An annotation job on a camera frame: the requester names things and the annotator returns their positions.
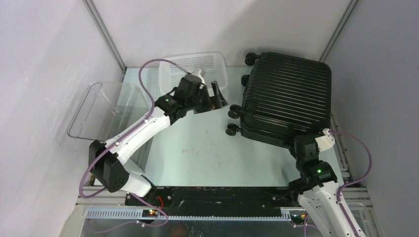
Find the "black ribbed hard-shell suitcase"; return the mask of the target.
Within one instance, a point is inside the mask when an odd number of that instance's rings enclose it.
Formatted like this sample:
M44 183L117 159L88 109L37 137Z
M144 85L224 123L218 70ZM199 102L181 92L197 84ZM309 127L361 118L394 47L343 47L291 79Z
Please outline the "black ribbed hard-shell suitcase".
M251 72L241 77L240 105L228 116L226 134L289 149L299 135L320 134L331 126L332 71L323 62L275 52L249 52Z

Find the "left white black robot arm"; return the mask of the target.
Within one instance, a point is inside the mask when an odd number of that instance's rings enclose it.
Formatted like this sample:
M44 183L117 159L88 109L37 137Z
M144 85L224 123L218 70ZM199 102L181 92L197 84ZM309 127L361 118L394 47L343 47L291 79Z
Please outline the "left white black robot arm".
M125 164L146 142L185 117L189 111L200 114L226 107L228 102L221 94L218 83L212 81L210 88L213 95L209 94L201 76L186 74L178 86L154 102L145 118L105 142L93 141L89 146L88 171L105 190L111 193L119 190L130 192L137 195L143 205L152 205L156 192L151 189L151 182L142 175L134 174Z

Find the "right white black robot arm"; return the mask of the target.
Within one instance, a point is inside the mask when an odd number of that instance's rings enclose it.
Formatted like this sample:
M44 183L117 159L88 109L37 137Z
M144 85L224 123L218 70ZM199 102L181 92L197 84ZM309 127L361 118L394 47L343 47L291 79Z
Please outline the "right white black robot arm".
M325 128L318 134L302 134L294 138L290 148L300 178L289 182L287 199L293 206L301 206L324 237L364 237L342 191L356 181L339 185L328 162L319 158L321 152L335 144L338 132Z

